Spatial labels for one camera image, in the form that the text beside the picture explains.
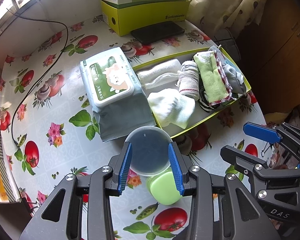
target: tablecloth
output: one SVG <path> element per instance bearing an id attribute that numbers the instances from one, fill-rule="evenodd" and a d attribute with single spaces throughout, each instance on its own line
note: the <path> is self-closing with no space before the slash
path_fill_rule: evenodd
<path id="1" fill-rule="evenodd" d="M 21 58 L 7 56 L 0 82 L 2 146 L 21 195 L 34 212 L 66 174 L 85 176 L 93 173 L 108 164 L 113 155 L 119 154 L 125 140 L 119 138 L 102 143 L 98 130 L 93 128 L 95 121 L 83 87 L 80 61 L 120 46 L 131 65 L 135 66 L 184 48 L 213 45 L 193 25 L 183 27 L 186 31 L 181 37 L 142 46 L 130 36 L 118 37 L 100 17 L 71 26 L 65 53 L 17 111 L 13 132 L 19 149 L 11 139 L 12 114 L 25 91 L 55 62 L 64 46 L 65 30 L 30 55 Z M 212 174 L 224 176 L 225 172 L 235 171 L 221 159 L 221 147 L 231 145 L 261 157 L 265 142 L 246 136 L 242 131 L 248 121 L 265 124 L 252 92 L 174 140 L 180 151 L 190 155 L 195 164 Z M 261 158 L 269 162 L 271 154 L 269 149 Z M 249 188 L 246 176 L 239 173 L 237 176 Z M 181 198 L 171 206 L 158 204 L 148 192 L 146 180 L 130 170 L 122 196 L 110 198 L 116 239 L 173 238 L 188 225 L 191 198 Z M 88 197 L 84 196 L 83 200 L 82 238 L 86 239 Z M 218 220 L 217 202 L 214 196 L 215 221 Z M 154 224 L 160 224 L 161 236 L 153 234 Z"/>

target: curtain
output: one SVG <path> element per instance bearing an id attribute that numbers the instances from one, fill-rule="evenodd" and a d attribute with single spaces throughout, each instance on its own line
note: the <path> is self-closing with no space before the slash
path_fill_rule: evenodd
<path id="1" fill-rule="evenodd" d="M 245 25 L 261 21 L 266 0 L 191 0 L 187 20 L 212 37 L 230 28 L 237 37 Z"/>

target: metal screw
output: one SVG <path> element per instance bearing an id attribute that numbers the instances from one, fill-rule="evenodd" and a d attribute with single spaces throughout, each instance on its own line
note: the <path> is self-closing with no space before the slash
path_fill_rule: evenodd
<path id="1" fill-rule="evenodd" d="M 262 165 L 261 164 L 256 164 L 255 168 L 256 168 L 256 170 L 260 171 L 262 169 Z"/>
<path id="2" fill-rule="evenodd" d="M 260 190 L 258 193 L 259 198 L 265 198 L 267 196 L 267 192 L 265 190 Z"/>
<path id="3" fill-rule="evenodd" d="M 103 166 L 103 167 L 101 168 L 101 171 L 102 171 L 102 172 L 109 172 L 109 171 L 111 171 L 111 167 L 109 167 L 109 166 Z"/>
<path id="4" fill-rule="evenodd" d="M 195 172 L 197 172 L 197 171 L 199 171 L 200 170 L 200 167 L 198 166 L 198 165 L 193 165 L 193 166 L 191 166 L 191 171 L 195 171 Z"/>
<path id="5" fill-rule="evenodd" d="M 235 175 L 233 173 L 228 173 L 227 174 L 227 178 L 230 180 L 234 180 L 235 179 Z"/>
<path id="6" fill-rule="evenodd" d="M 67 174 L 66 175 L 66 180 L 67 181 L 71 181 L 71 180 L 73 180 L 74 179 L 74 175 L 73 174 Z"/>

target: folded green cloth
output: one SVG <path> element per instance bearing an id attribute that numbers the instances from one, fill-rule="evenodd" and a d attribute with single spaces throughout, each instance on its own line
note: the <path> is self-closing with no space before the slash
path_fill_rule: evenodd
<path id="1" fill-rule="evenodd" d="M 215 51 L 198 52 L 194 55 L 198 65 L 209 105 L 213 106 L 232 99 L 231 86 Z"/>

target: green lid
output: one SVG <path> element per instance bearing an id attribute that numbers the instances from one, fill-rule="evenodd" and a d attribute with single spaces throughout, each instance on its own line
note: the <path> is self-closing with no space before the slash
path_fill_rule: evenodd
<path id="1" fill-rule="evenodd" d="M 149 178 L 146 186 L 152 196 L 162 205 L 171 205 L 182 197 L 176 188 L 170 167 L 165 172 Z"/>

